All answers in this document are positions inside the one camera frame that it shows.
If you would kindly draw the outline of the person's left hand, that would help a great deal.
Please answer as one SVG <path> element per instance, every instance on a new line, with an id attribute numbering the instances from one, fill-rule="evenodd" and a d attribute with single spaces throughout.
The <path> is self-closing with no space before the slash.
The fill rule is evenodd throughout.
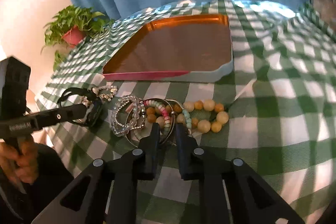
<path id="1" fill-rule="evenodd" d="M 21 182 L 33 184 L 38 178 L 38 148 L 31 135 L 26 136 L 20 143 L 18 151 L 1 142 L 1 169 L 9 181 L 15 186 Z"/>

